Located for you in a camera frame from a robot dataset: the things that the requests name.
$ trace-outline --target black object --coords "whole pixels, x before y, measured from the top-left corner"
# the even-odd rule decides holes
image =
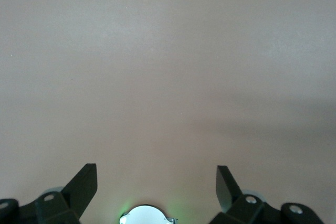
[[[96,164],[86,164],[61,192],[43,194],[22,207],[15,199],[1,199],[0,224],[79,224],[96,191]]]
[[[302,204],[286,203],[277,210],[254,195],[244,195],[227,166],[217,167],[216,193],[223,212],[210,224],[323,224]]]

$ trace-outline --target beige tabletop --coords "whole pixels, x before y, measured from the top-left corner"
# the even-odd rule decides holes
[[[0,198],[97,163],[83,224],[220,211],[216,166],[336,223],[336,0],[0,0]]]

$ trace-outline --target white round object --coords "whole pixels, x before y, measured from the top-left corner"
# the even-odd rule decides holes
[[[119,224],[172,224],[165,215],[152,206],[138,206],[123,215]]]

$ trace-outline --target gray surface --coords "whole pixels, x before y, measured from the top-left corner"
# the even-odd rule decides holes
[[[220,210],[216,165],[336,223],[336,0],[0,0],[0,198],[85,163],[82,223]]]

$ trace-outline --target silver bolt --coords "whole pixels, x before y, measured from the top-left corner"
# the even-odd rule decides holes
[[[0,204],[0,209],[4,209],[8,206],[9,206],[9,204],[7,202],[3,202],[3,203]]]
[[[255,204],[257,203],[257,200],[255,197],[252,197],[252,196],[247,196],[246,197],[246,201],[249,202],[250,204]]]
[[[49,200],[52,200],[52,199],[54,199],[54,196],[52,194],[49,194],[44,198],[44,201],[49,201]]]
[[[289,209],[294,213],[294,214],[302,214],[303,213],[303,211],[302,211],[302,209],[301,208],[299,208],[298,206],[296,206],[296,205],[291,205],[290,207],[289,207]]]

